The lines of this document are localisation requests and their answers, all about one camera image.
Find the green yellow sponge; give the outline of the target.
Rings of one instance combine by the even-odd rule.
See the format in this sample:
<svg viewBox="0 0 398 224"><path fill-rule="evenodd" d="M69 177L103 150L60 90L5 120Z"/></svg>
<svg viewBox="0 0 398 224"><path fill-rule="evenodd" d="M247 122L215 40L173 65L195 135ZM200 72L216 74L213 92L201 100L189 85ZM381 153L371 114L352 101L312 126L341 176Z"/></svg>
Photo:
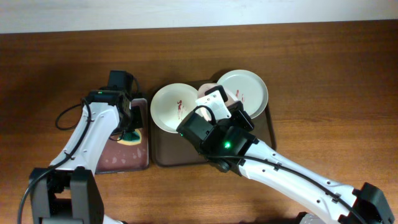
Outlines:
<svg viewBox="0 0 398 224"><path fill-rule="evenodd" d="M133 132L125 132L118 139L118 143L126 146L135 146L140 144L141 142L142 142L142 134L138 129Z"/></svg>

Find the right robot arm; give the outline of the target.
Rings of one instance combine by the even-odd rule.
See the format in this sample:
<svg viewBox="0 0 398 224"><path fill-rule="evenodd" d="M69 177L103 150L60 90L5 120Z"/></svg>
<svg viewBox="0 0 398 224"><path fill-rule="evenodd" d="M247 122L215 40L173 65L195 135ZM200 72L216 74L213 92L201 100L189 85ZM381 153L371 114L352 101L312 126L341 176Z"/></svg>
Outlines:
<svg viewBox="0 0 398 224"><path fill-rule="evenodd" d="M232 171L267 185L306 207L301 223L393 224L393 212L381 189L364 183L361 189L316 174L278 154L251 134L254 129L240 102L207 121L192 111L177 132L222 172Z"/></svg>

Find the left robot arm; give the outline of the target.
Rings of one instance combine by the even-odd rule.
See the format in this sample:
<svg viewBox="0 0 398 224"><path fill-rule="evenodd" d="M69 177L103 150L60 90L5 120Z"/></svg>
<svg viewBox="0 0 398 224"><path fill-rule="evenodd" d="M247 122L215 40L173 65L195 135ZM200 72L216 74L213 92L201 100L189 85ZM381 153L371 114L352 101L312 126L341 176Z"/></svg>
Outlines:
<svg viewBox="0 0 398 224"><path fill-rule="evenodd" d="M116 223L104 212L95 173L108 141L122 141L143 127L139 107L131 105L139 93L132 89L137 84L132 74L112 70L106 86L81 99L81 118L71 127L66 146L47 168L31 172L18 223L26 198L34 223Z"/></svg>

